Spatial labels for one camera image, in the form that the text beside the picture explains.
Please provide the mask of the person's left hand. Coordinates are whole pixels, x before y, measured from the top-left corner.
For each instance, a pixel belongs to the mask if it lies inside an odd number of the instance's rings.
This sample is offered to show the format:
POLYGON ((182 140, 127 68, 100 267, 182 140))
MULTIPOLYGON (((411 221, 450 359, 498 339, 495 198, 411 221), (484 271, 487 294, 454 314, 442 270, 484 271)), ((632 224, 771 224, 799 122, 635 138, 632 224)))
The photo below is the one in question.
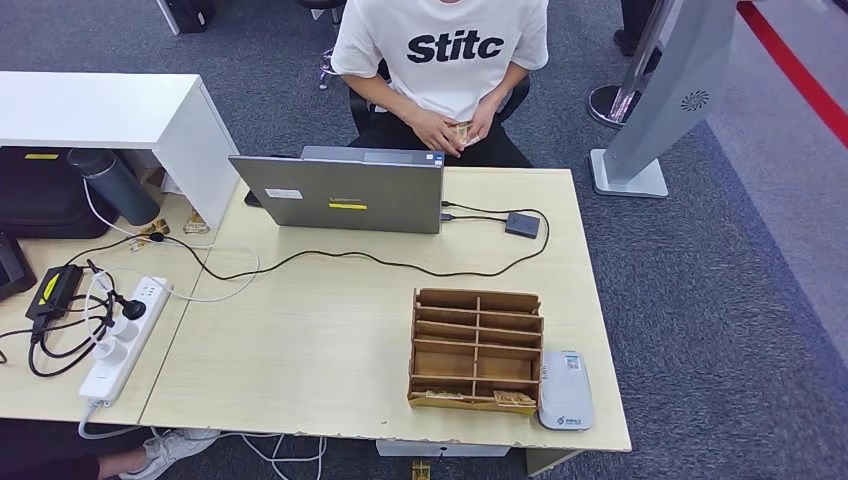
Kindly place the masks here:
POLYGON ((468 147, 484 140, 491 129, 499 103, 491 99, 480 101, 468 126, 463 146, 468 147))

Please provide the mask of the person's right hand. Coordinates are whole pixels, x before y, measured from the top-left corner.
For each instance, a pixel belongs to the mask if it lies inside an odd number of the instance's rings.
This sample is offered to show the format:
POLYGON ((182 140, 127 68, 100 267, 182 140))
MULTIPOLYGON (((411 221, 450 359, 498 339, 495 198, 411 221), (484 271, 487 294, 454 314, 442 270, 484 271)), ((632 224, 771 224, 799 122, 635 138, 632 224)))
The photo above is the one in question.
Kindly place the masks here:
POLYGON ((464 149, 453 128, 457 122, 429 110, 418 109, 406 123, 430 150, 443 151, 459 158, 464 149))

